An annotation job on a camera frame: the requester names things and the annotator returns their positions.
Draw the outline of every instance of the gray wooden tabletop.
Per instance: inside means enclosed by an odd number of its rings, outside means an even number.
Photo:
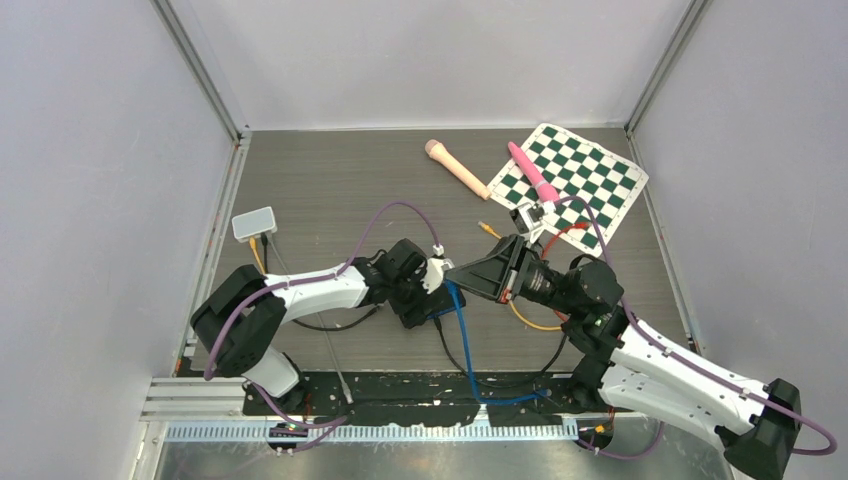
[[[255,133],[239,184],[233,215],[272,206],[278,232],[274,241],[289,273],[329,268],[352,252],[363,229],[384,204],[398,199],[420,207],[435,225],[446,255],[461,265],[487,253],[495,239],[477,226],[482,220],[497,231],[514,232],[506,208],[483,201],[424,153],[431,138],[447,149],[483,183],[509,159],[506,144],[521,144],[532,129],[392,130]],[[621,129],[575,129],[575,133],[629,158]],[[387,211],[361,252],[371,256],[409,238],[430,251],[432,238],[411,210]],[[545,234],[542,241],[550,238]],[[632,207],[610,242],[619,282],[636,313],[668,338],[685,344],[657,239],[643,198]],[[579,251],[559,242],[550,255],[554,267],[567,269]],[[231,235],[221,253],[216,286],[240,265],[253,263],[247,244]],[[270,255],[271,273],[283,273]],[[508,307],[466,295],[464,310],[476,370],[535,370],[544,365],[559,341],[556,332],[526,328]],[[518,300],[523,313],[539,324],[557,325],[550,310]],[[328,326],[343,325],[362,312],[328,311]],[[443,319],[454,356],[462,361],[455,315]],[[315,324],[313,317],[305,322]],[[386,305],[360,326],[333,333],[344,370],[453,370],[432,323],[407,330]],[[292,323],[283,325],[273,345],[302,369],[331,369],[323,333]],[[567,345],[553,370],[568,371],[582,355]],[[207,353],[198,348],[193,368],[203,368]]]

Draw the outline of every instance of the white panel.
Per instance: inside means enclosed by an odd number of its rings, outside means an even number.
[[[183,2],[255,130],[623,124],[689,3]]]
[[[637,133],[706,354],[848,443],[848,8],[713,2]],[[822,448],[803,429],[798,446]],[[848,455],[787,479],[845,478]]]
[[[148,0],[0,9],[0,478],[120,478],[232,147]]]

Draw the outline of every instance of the black cable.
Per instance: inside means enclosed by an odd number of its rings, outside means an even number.
[[[262,240],[262,263],[265,265],[265,273],[271,273],[271,267],[268,266],[268,236],[264,233],[260,236]]]
[[[377,310],[379,310],[379,309],[380,309],[380,306],[375,305],[374,307],[371,308],[371,310],[368,310],[365,313],[365,315],[360,317],[359,320],[357,320],[353,323],[349,323],[347,325],[342,325],[341,327],[321,328],[321,327],[316,327],[314,325],[309,325],[308,323],[303,323],[300,320],[292,320],[292,322],[300,325],[303,328],[308,328],[310,330],[315,330],[317,332],[342,332],[344,330],[348,330],[348,329],[351,329],[351,328],[359,325],[360,323],[364,322],[365,320],[368,320],[368,318],[371,317],[372,315],[374,315],[375,313],[377,313]]]
[[[444,333],[444,331],[442,331],[442,320],[439,317],[434,317],[433,323],[436,324],[436,330],[438,330],[438,332],[439,332],[439,339],[442,341],[442,347],[444,347],[444,349],[445,349],[445,353],[448,356],[448,360],[450,360],[451,363],[453,364],[453,366],[456,367],[457,370],[459,370],[459,373],[461,373],[461,374],[463,374],[467,377],[468,372],[466,372],[465,369],[462,368],[462,365],[460,365],[459,362],[457,362],[456,359],[453,358],[453,355],[450,353],[450,349],[448,348],[448,342],[445,340],[445,333]],[[562,338],[559,341],[559,346],[557,346],[557,351],[554,353],[554,356],[551,357],[551,359],[548,361],[548,363],[546,363],[545,366],[542,367],[541,370],[534,373],[533,376],[530,377],[530,378],[527,378],[527,379],[522,380],[522,381],[517,382],[517,383],[509,383],[509,384],[506,384],[506,385],[496,385],[496,384],[493,384],[493,383],[487,383],[487,382],[484,382],[482,380],[478,380],[476,378],[474,380],[477,382],[478,385],[488,387],[488,388],[515,388],[515,387],[521,387],[523,385],[527,385],[528,383],[533,383],[537,378],[544,375],[545,372],[547,372],[548,369],[551,368],[551,365],[553,365],[554,362],[557,361],[557,359],[559,358],[559,355],[562,353],[562,348],[565,346],[566,338],[568,338],[568,336],[565,333],[563,333]]]

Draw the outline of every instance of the chessboard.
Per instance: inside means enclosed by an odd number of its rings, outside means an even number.
[[[605,243],[612,239],[648,182],[648,175],[635,163],[555,125],[539,125],[521,149],[545,180],[560,192],[560,197],[575,195],[589,204]],[[510,210],[539,200],[513,160],[489,182],[489,191],[493,200]],[[578,202],[560,205],[543,219],[545,229],[552,234],[568,225],[588,221],[584,205]],[[572,229],[560,238],[590,255],[601,254],[593,228]]]

